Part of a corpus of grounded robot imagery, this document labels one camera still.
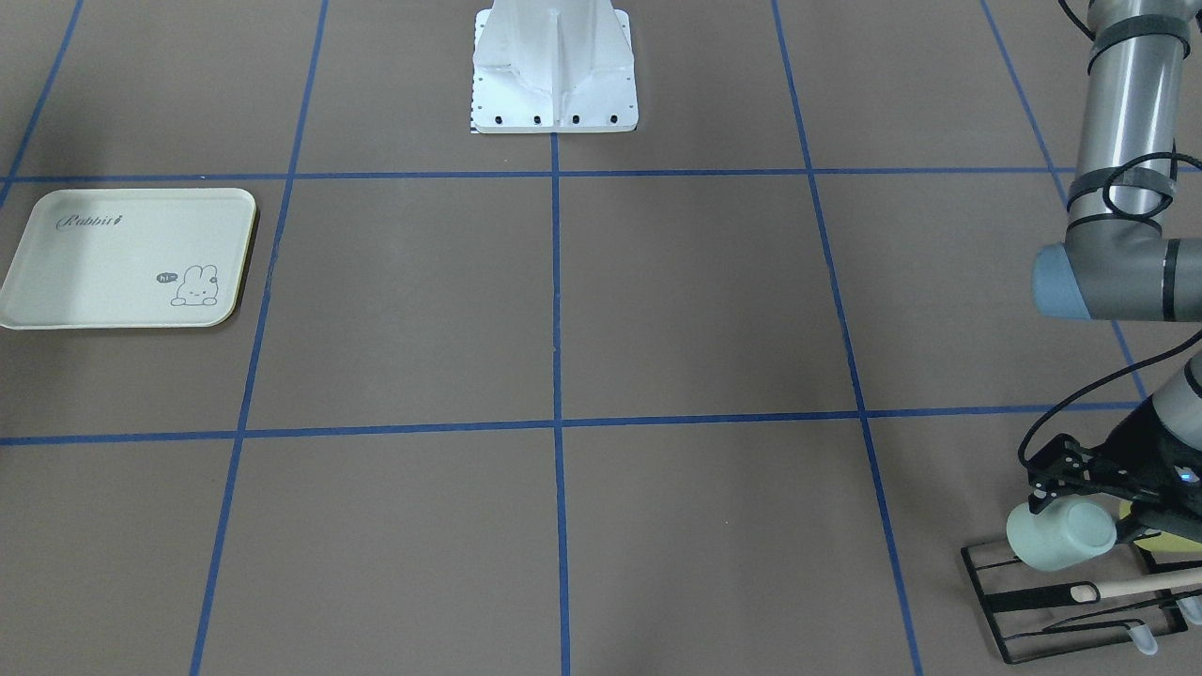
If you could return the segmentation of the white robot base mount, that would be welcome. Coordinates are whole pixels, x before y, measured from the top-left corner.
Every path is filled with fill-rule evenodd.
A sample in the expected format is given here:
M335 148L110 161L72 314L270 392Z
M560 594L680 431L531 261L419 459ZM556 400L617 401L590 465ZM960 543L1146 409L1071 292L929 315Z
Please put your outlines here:
M494 1L474 20L474 134L639 126L633 36L609 1Z

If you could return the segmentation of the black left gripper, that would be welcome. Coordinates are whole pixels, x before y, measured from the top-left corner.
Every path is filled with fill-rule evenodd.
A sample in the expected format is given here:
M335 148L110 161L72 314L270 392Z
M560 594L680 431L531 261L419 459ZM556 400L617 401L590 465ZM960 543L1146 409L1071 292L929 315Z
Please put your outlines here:
M1052 437L1027 458L1027 482L1033 516L1065 496L1113 496L1172 510L1186 522L1168 527L1200 526L1200 446L1170 431L1150 399L1094 447L1070 434Z

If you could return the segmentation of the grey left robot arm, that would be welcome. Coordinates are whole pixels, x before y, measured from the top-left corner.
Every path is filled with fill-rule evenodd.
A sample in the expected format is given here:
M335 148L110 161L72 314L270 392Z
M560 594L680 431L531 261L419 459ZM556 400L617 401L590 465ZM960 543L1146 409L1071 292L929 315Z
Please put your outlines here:
M1200 239L1164 235L1177 171L1198 158L1177 149L1183 69L1197 1L1091 1L1079 29L1087 57L1085 119L1064 239L1033 266L1033 300L1048 316L1166 324L1200 321ZM1112 496L1129 512L1123 542L1154 530L1200 540L1200 337L1120 369L1127 376L1190 352L1105 441L1057 434L1017 456L1039 515L1069 496Z

